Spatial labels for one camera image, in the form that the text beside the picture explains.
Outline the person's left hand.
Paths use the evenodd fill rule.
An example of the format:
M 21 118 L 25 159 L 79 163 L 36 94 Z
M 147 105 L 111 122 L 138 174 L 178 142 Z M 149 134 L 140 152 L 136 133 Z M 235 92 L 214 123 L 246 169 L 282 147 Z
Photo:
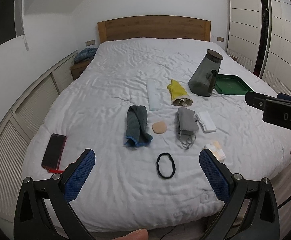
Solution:
M 148 231 L 146 229 L 139 229 L 131 233 L 128 233 L 125 236 L 117 237 L 114 240 L 148 240 L 148 239 L 149 239 Z

